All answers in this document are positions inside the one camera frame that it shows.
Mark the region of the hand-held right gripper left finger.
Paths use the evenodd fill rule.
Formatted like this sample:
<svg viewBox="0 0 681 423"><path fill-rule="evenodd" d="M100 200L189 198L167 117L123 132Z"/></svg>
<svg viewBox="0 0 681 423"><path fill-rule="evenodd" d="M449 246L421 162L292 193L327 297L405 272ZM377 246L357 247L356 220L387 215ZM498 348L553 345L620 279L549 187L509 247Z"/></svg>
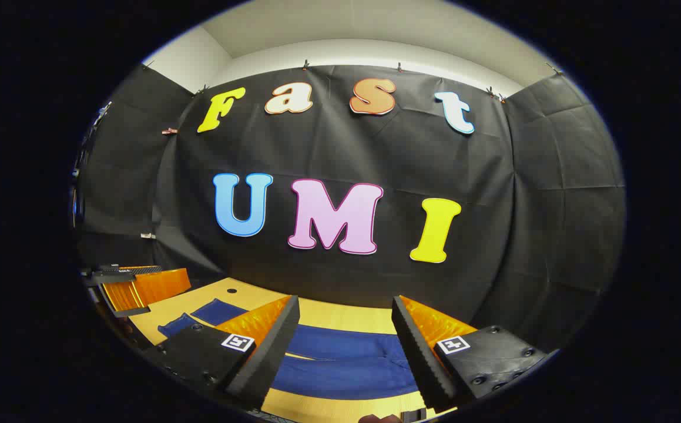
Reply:
<svg viewBox="0 0 681 423"><path fill-rule="evenodd" d="M215 327L189 324L142 356L202 397L260 409L299 319L298 297L286 296Z"/></svg>

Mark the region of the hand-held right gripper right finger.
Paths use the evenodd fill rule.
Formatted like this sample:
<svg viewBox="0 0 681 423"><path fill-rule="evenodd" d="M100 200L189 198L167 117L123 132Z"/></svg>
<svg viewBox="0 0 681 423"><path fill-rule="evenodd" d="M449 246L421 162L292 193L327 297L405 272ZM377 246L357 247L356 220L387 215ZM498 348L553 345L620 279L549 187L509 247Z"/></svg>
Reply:
<svg viewBox="0 0 681 423"><path fill-rule="evenodd" d="M476 329L408 297L393 298L391 318L424 404L436 412L493 395L548 359L501 325Z"/></svg>

